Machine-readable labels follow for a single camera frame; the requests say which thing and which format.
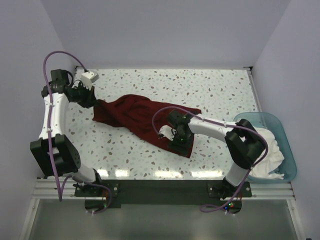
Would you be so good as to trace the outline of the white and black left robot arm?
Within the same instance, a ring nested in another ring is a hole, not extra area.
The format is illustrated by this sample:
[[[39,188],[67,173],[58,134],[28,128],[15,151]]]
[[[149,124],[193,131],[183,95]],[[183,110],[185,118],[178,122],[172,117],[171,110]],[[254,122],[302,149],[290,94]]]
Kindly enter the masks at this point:
[[[66,136],[66,113],[69,103],[89,109],[97,105],[93,83],[99,79],[94,71],[85,70],[74,80],[67,70],[51,71],[51,81],[43,87],[45,113],[38,140],[30,150],[45,177],[71,176],[76,182],[87,183],[86,191],[99,196],[104,184],[98,172],[81,163],[80,153]]]

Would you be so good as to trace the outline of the dark red t-shirt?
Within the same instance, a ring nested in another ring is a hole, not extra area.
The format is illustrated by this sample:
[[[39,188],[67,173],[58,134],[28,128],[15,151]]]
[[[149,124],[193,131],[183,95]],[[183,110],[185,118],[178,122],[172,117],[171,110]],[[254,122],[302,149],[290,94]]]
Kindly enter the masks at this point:
[[[174,107],[167,102],[152,101],[145,96],[127,94],[113,102],[99,99],[93,107],[93,121],[106,124],[115,128],[127,128],[143,141],[150,143],[165,151],[190,158],[193,145],[191,144],[186,154],[169,148],[169,139],[159,138],[152,126],[154,114],[162,108]]]

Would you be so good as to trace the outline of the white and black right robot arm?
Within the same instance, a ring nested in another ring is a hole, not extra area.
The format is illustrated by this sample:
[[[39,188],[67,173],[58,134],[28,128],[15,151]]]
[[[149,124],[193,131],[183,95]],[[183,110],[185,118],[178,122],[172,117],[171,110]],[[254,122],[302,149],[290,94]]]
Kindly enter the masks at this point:
[[[159,133],[169,139],[169,147],[180,154],[185,155],[191,148],[194,135],[207,136],[226,144],[233,164],[224,177],[222,189],[230,197],[241,190],[240,185],[255,162],[268,152],[266,140],[245,119],[223,122],[205,118],[202,114],[182,114],[173,110],[167,121],[169,125],[162,126]]]

